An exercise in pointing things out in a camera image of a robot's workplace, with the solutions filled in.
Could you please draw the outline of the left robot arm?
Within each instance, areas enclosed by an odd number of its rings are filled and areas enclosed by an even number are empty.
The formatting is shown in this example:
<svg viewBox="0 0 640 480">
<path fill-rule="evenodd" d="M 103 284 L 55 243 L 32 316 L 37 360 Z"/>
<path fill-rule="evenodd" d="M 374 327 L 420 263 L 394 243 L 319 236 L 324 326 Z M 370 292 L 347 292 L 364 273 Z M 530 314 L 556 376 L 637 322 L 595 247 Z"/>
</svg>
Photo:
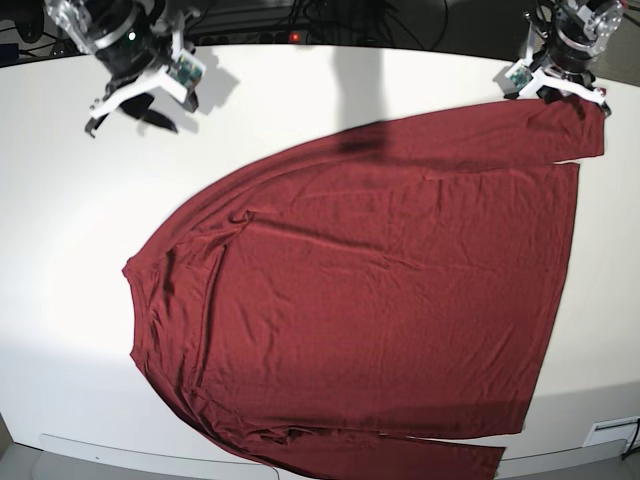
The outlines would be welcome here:
<svg viewBox="0 0 640 480">
<path fill-rule="evenodd" d="M 610 116 L 591 66 L 619 28 L 624 9 L 621 1 L 535 1 L 524 13 L 524 55 L 495 78 L 504 98 L 537 96 L 549 104 L 575 95 Z"/>
</svg>

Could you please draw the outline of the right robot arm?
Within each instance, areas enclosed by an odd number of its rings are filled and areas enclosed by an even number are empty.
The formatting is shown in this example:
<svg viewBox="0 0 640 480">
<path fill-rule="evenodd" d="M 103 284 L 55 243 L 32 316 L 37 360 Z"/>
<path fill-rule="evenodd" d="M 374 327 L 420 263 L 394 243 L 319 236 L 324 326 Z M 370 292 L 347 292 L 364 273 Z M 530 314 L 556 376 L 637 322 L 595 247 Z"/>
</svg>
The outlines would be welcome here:
<svg viewBox="0 0 640 480">
<path fill-rule="evenodd" d="M 185 40 L 187 21 L 202 19 L 193 1 L 46 1 L 45 10 L 78 50 L 96 58 L 111 78 L 89 107 L 85 132 L 94 136 L 114 111 L 173 133 L 174 121 L 154 110 L 153 92 L 167 93 L 185 111 L 199 107 L 196 88 L 206 65 Z"/>
</svg>

